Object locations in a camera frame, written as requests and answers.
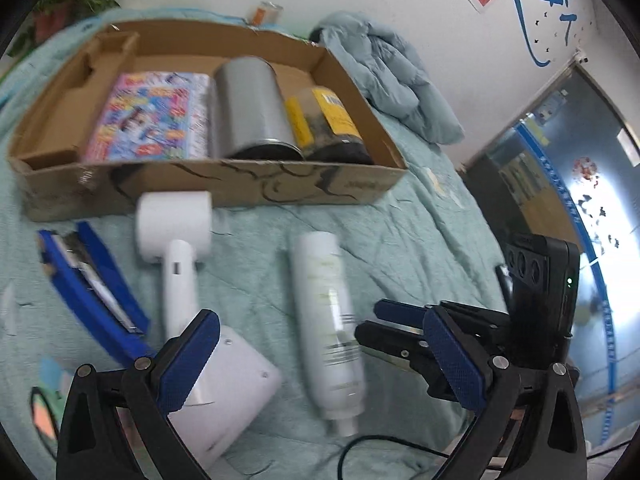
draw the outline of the black cable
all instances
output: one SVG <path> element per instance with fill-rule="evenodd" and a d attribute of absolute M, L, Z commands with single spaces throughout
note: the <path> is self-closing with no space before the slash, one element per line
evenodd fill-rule
<path fill-rule="evenodd" d="M 430 447 L 421 446 L 420 444 L 414 444 L 413 442 L 409 442 L 408 440 L 403 440 L 402 438 L 396 438 L 394 436 L 386 436 L 386 435 L 364 435 L 358 438 L 353 439 L 350 443 L 348 443 L 342 452 L 340 453 L 340 458 L 338 459 L 338 480 L 344 480 L 342 476 L 342 468 L 344 466 L 344 459 L 347 456 L 347 453 L 353 448 L 357 446 L 361 442 L 365 442 L 366 440 L 386 440 L 388 442 L 393 442 L 395 444 L 400 444 L 401 446 L 411 447 L 413 449 L 417 449 L 420 451 L 424 451 L 425 453 L 431 453 L 442 458 L 449 458 L 449 455 L 446 453 L 442 453 L 440 451 L 436 451 L 435 449 L 431 449 Z M 501 467 L 496 466 L 487 466 L 487 469 L 492 471 L 502 471 Z"/>
<path fill-rule="evenodd" d="M 431 453 L 442 458 L 449 458 L 449 455 L 446 453 L 442 453 L 441 451 L 436 451 L 435 449 L 431 449 L 430 447 L 421 446 L 420 444 L 415 444 L 414 442 L 409 442 L 408 440 L 403 440 L 402 438 L 397 438 L 394 436 L 387 436 L 387 435 L 363 435 L 358 438 L 354 438 L 350 443 L 348 443 L 344 447 L 344 449 L 340 453 L 340 458 L 338 459 L 338 480 L 344 480 L 344 477 L 342 476 L 342 468 L 344 466 L 344 459 L 347 457 L 347 453 L 350 452 L 350 450 L 354 446 L 357 446 L 361 442 L 366 442 L 367 440 L 385 440 L 387 442 L 400 444 L 401 446 L 411 447 L 412 449 L 424 451 L 425 453 Z M 591 460 L 592 458 L 597 458 L 599 456 L 606 455 L 607 453 L 611 453 L 612 451 L 620 449 L 621 447 L 627 446 L 629 443 L 631 443 L 631 439 L 625 440 L 624 442 L 617 444 L 616 446 L 610 447 L 609 449 L 606 449 L 604 451 L 589 455 L 587 457 L 587 460 Z M 492 466 L 492 465 L 487 466 L 487 469 L 491 471 L 502 471 L 501 467 Z"/>
<path fill-rule="evenodd" d="M 627 446 L 629 443 L 631 443 L 631 439 L 629 440 L 625 440 L 624 442 L 621 442 L 620 444 L 617 444 L 616 446 L 610 447 L 609 449 L 605 449 L 604 451 L 598 452 L 598 453 L 594 453 L 592 455 L 589 455 L 587 457 L 587 460 L 591 460 L 592 458 L 597 458 L 599 456 L 603 456 L 606 455 L 607 453 L 611 453 L 612 451 L 615 451 L 617 449 L 620 449 L 621 447 L 625 447 Z"/>

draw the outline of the blue stapler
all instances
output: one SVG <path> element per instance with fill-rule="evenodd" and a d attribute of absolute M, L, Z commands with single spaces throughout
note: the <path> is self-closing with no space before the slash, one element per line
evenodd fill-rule
<path fill-rule="evenodd" d="M 51 283 L 100 345 L 124 367 L 153 356 L 145 343 L 149 320 L 109 250 L 88 222 L 62 236 L 38 231 L 40 257 Z"/>

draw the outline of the metal screw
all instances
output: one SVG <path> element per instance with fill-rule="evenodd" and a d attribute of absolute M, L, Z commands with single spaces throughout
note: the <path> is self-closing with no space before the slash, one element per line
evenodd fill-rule
<path fill-rule="evenodd" d="M 509 360 L 501 355 L 494 357 L 492 362 L 494 363 L 494 366 L 496 368 L 500 368 L 500 370 L 506 370 L 509 367 Z"/>
<path fill-rule="evenodd" d="M 554 363 L 552 366 L 554 372 L 558 375 L 564 375 L 566 373 L 566 368 L 562 363 Z"/>
<path fill-rule="evenodd" d="M 89 365 L 82 365 L 76 373 L 78 377 L 87 377 L 87 375 L 91 373 L 91 367 Z"/>
<path fill-rule="evenodd" d="M 136 370 L 146 370 L 151 366 L 151 359 L 148 357 L 139 357 L 133 365 L 136 367 Z"/>

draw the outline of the blue painted stripe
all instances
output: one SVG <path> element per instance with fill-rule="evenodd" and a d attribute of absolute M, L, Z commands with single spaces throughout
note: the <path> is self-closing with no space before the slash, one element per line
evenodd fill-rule
<path fill-rule="evenodd" d="M 540 61 L 536 55 L 533 53 L 533 49 L 531 47 L 531 42 L 529 41 L 529 35 L 527 34 L 527 25 L 524 21 L 524 13 L 522 12 L 522 2 L 520 0 L 513 0 L 516 5 L 516 11 L 518 12 L 518 19 L 520 20 L 520 27 L 522 28 L 522 33 L 524 35 L 524 41 L 527 43 L 527 48 L 529 49 L 529 53 L 531 54 L 531 59 L 538 65 L 539 67 L 547 66 L 551 63 L 550 59 L 546 61 Z"/>
<path fill-rule="evenodd" d="M 600 264 L 596 261 L 597 256 L 593 248 L 593 244 L 591 243 L 591 237 L 589 236 L 589 233 L 587 232 L 587 229 L 582 222 L 580 213 L 575 206 L 574 200 L 571 198 L 571 194 L 569 193 L 567 186 L 565 186 L 564 181 L 560 177 L 560 174 L 553 167 L 551 161 L 545 155 L 545 152 L 542 150 L 542 147 L 539 145 L 536 138 L 522 123 L 517 124 L 517 126 L 515 126 L 514 128 L 520 135 L 520 138 L 529 148 L 529 150 L 537 158 L 538 163 L 545 172 L 546 177 L 549 179 L 549 182 L 556 188 L 556 192 L 558 193 L 558 196 L 560 197 L 564 208 L 569 214 L 571 220 L 574 222 L 574 226 L 582 243 L 582 247 L 584 248 L 584 252 L 585 254 L 587 254 L 587 258 L 592 263 L 591 272 L 593 273 L 593 281 L 595 282 L 598 295 L 602 300 L 602 322 L 604 324 L 605 341 L 607 343 L 607 368 L 609 369 L 609 384 L 607 391 L 609 394 L 614 394 L 617 387 L 616 381 L 618 373 L 618 363 L 616 359 L 616 333 L 613 326 L 611 308 L 609 306 L 607 285 L 604 282 Z M 605 423 L 602 428 L 602 442 L 604 442 L 609 437 L 610 425 L 613 420 L 613 405 L 614 403 L 612 401 L 609 401 L 609 406 L 607 407 L 607 413 L 605 416 Z"/>

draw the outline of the small bottle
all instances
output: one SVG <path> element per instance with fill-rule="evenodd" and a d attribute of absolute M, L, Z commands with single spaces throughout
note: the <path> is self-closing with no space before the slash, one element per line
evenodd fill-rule
<path fill-rule="evenodd" d="M 307 233 L 291 255 L 296 313 L 306 374 L 322 418 L 335 421 L 340 436 L 358 432 L 365 378 L 356 319 L 335 235 Z"/>
<path fill-rule="evenodd" d="M 275 25 L 282 13 L 282 6 L 273 2 L 260 2 L 255 9 L 254 16 L 249 20 L 251 27 L 260 27 L 262 25 Z"/>

